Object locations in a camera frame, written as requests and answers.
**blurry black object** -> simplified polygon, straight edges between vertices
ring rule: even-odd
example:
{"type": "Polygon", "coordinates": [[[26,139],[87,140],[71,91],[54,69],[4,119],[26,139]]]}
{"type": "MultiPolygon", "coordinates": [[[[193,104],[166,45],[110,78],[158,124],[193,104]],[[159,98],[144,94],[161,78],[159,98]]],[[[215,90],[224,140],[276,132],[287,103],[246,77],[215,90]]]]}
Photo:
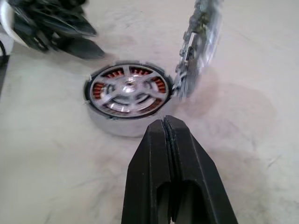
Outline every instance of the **blurry black object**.
{"type": "Polygon", "coordinates": [[[84,17],[86,0],[9,0],[15,11],[14,31],[30,47],[41,52],[62,50],[82,59],[105,53],[85,37],[96,30],[84,17]]]}
{"type": "Polygon", "coordinates": [[[238,224],[217,168],[186,124],[149,125],[128,168],[121,224],[238,224]]]}

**metal tool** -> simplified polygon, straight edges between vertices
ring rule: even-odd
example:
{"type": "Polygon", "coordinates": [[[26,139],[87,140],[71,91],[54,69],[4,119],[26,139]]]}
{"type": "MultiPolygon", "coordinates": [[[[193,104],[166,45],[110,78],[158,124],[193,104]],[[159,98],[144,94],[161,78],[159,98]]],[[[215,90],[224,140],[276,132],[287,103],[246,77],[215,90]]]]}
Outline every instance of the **metal tool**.
{"type": "Polygon", "coordinates": [[[214,55],[219,33],[218,0],[198,0],[184,34],[174,81],[162,68],[122,61],[93,74],[84,86],[91,118],[104,131],[138,137],[163,115],[172,115],[179,100],[194,91],[214,55]]]}
{"type": "Polygon", "coordinates": [[[172,116],[147,128],[127,173],[121,224],[238,224],[217,168],[172,116]]]}

